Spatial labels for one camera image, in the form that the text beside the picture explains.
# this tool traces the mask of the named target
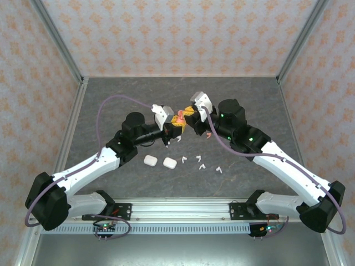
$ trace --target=orange patterned wall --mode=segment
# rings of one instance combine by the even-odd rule
[[[84,76],[276,76],[316,0],[44,0]]]
[[[35,176],[52,173],[77,84],[29,0],[0,2],[0,265],[13,265]]]
[[[329,2],[282,87],[307,166],[329,181],[346,185],[343,209],[348,231],[342,243],[355,262],[353,0]]]

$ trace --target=orange object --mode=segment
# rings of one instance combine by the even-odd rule
[[[177,112],[177,119],[176,119],[177,123],[185,123],[185,118],[184,118],[184,114],[182,113],[182,110],[180,110],[179,112]]]

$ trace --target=purple cable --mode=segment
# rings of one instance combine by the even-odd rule
[[[70,176],[72,176],[72,175],[74,175],[74,174],[76,174],[76,173],[79,173],[79,172],[81,172],[82,170],[85,170],[86,168],[90,167],[94,162],[96,162],[97,158],[100,157],[100,155],[101,155],[101,150],[102,150],[102,147],[101,147],[100,130],[99,130],[99,128],[100,128],[101,112],[102,112],[102,109],[103,109],[103,107],[105,106],[105,104],[106,104],[109,100],[111,100],[111,99],[113,99],[113,98],[125,98],[125,99],[127,99],[127,100],[133,101],[133,102],[135,102],[135,103],[137,103],[137,104],[140,104],[140,105],[142,105],[142,106],[144,106],[144,107],[147,107],[147,108],[149,108],[149,109],[152,108],[151,105],[144,104],[144,103],[142,103],[142,102],[139,101],[139,100],[133,99],[133,98],[131,98],[131,97],[128,97],[128,96],[122,95],[122,94],[116,94],[116,95],[112,95],[112,96],[106,98],[106,99],[101,103],[100,108],[99,108],[99,111],[98,111],[98,114],[97,114],[97,116],[96,116],[96,138],[98,139],[98,144],[99,144],[99,152],[97,153],[97,157],[94,158],[94,159],[93,159],[91,162],[89,162],[87,165],[85,165],[85,166],[83,166],[83,167],[81,167],[81,168],[79,168],[79,169],[77,169],[77,170],[75,170],[75,171],[73,171],[73,172],[67,174],[67,175],[66,175],[66,178],[68,178],[68,177],[70,177]]]
[[[79,169],[77,169],[77,170],[75,170],[75,171],[73,171],[73,172],[67,174],[65,177],[61,177],[61,178],[55,180],[53,183],[51,183],[48,187],[46,187],[46,188],[34,199],[34,201],[32,202],[31,206],[29,206],[28,211],[27,211],[26,216],[25,216],[24,224],[25,224],[27,227],[35,227],[35,226],[38,226],[38,225],[39,225],[39,223],[30,224],[30,223],[29,223],[29,216],[31,215],[34,206],[35,206],[35,205],[37,204],[37,202],[43,197],[44,194],[46,194],[52,187],[54,187],[54,186],[55,186],[56,184],[58,184],[60,181],[65,180],[66,178],[68,178],[68,177],[70,177],[70,176],[72,176],[72,175],[74,175],[74,174],[76,174],[76,173],[79,173],[79,172],[81,172],[82,170],[85,170],[86,168],[90,167],[90,166],[93,165],[93,164],[96,162],[96,160],[100,157],[100,155],[101,155],[101,150],[102,150],[102,148],[101,148],[100,131],[99,131],[99,124],[100,124],[101,111],[102,111],[104,105],[105,105],[109,100],[111,100],[111,99],[113,99],[113,98],[125,98],[125,99],[130,100],[130,101],[133,101],[133,102],[135,102],[135,103],[137,103],[137,104],[140,104],[140,105],[142,105],[142,106],[144,106],[144,107],[147,107],[147,108],[150,108],[150,109],[152,108],[151,105],[144,104],[144,103],[142,103],[142,102],[139,101],[139,100],[133,99],[133,98],[131,98],[131,97],[128,97],[128,96],[122,95],[122,94],[112,95],[112,96],[108,97],[107,99],[105,99],[105,100],[101,103],[100,108],[99,108],[99,111],[98,111],[98,114],[97,114],[97,117],[96,117],[96,137],[97,137],[98,143],[99,143],[99,151],[98,151],[98,153],[97,153],[97,156],[96,156],[91,162],[89,162],[87,165],[85,165],[85,166],[83,166],[83,167],[81,167],[81,168],[79,168]]]
[[[110,220],[122,221],[122,222],[124,222],[124,223],[126,223],[126,224],[128,225],[128,229],[127,229],[127,231],[126,231],[125,233],[123,233],[123,234],[117,234],[117,235],[112,236],[112,237],[108,237],[108,238],[106,238],[106,240],[112,240],[112,239],[117,239],[117,238],[120,238],[120,237],[125,237],[125,236],[127,236],[127,234],[128,234],[128,233],[131,231],[131,229],[132,229],[132,226],[131,226],[131,224],[130,224],[128,221],[126,221],[125,219],[119,218],[119,217],[112,217],[112,216],[99,215],[99,214],[89,214],[89,215],[95,216],[95,217],[98,217],[98,218],[107,218],[107,219],[110,219]],[[98,230],[100,230],[101,228],[103,228],[103,226],[98,227],[98,228],[96,229],[96,231],[95,231],[95,236],[96,236],[99,240],[101,239],[101,237],[98,235]]]
[[[242,157],[257,157],[257,156],[266,156],[266,157],[273,157],[273,158],[277,158],[279,160],[283,160],[285,158],[283,158],[282,156],[279,155],[275,155],[275,154],[243,154],[242,152],[237,152],[235,150],[232,150],[231,148],[229,148],[226,144],[223,143],[223,141],[220,139],[220,137],[218,136],[216,129],[213,126],[213,122],[211,119],[211,115],[209,114],[209,111],[206,107],[202,107],[206,113],[207,113],[207,119],[209,121],[210,124],[210,128],[211,131],[214,135],[214,137],[216,138],[216,140],[218,141],[218,143],[225,148],[227,151],[231,152],[232,154],[238,155],[238,156],[242,156]],[[342,220],[342,230],[341,231],[336,231],[330,227],[328,227],[328,230],[335,233],[335,234],[345,234],[346,232],[346,220],[345,220],[345,215],[343,213],[343,210],[341,209],[341,207],[339,206],[338,202],[335,200],[335,198],[333,197],[333,195],[331,195],[329,193],[329,191],[327,191],[324,187],[322,187],[312,176],[310,176],[305,170],[303,170],[301,167],[299,167],[298,165],[296,165],[295,163],[289,161],[289,160],[285,160],[286,163],[288,163],[289,165],[293,166],[295,169],[299,170],[302,174],[304,174],[309,180],[311,180],[316,186],[320,186],[320,189],[330,198],[330,200],[333,202],[333,204],[335,205],[335,207],[338,210],[338,213],[340,215],[340,218]]]

